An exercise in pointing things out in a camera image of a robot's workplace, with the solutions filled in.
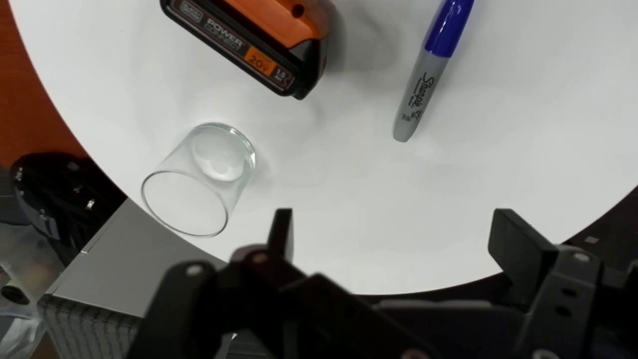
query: white round table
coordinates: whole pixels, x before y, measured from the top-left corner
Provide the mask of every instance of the white round table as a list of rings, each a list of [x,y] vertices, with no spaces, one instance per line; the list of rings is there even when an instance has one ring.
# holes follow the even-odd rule
[[[638,183],[636,0],[476,0],[409,143],[393,119],[438,0],[333,3],[341,49],[303,101],[241,73],[157,0],[12,9],[66,123],[135,203],[197,123],[255,143],[259,169],[229,227],[185,237],[221,259],[263,243],[273,211],[293,207],[307,273],[357,292],[438,288],[498,269],[486,253],[496,207],[564,241]]]

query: orange battery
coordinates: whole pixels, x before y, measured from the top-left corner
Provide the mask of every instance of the orange battery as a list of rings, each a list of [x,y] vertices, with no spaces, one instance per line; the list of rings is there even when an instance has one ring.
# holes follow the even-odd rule
[[[161,0],[161,7],[279,95],[303,99],[327,63],[325,0]]]

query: blue marker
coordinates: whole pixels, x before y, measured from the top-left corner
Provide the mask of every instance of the blue marker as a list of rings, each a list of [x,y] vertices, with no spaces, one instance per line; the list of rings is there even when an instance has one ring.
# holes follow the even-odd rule
[[[452,57],[460,39],[466,17],[470,15],[474,0],[444,0],[438,15],[426,35],[422,51],[419,53],[411,81],[403,95],[399,115],[395,121],[395,139],[407,141],[415,133],[421,115],[430,101],[438,77]]]

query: clear drinking glass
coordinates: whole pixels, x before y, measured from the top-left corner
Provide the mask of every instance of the clear drinking glass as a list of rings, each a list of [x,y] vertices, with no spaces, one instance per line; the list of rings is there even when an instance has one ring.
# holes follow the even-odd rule
[[[143,203],[179,233],[217,235],[251,179],[255,159],[253,143],[241,131],[201,123],[143,179]]]

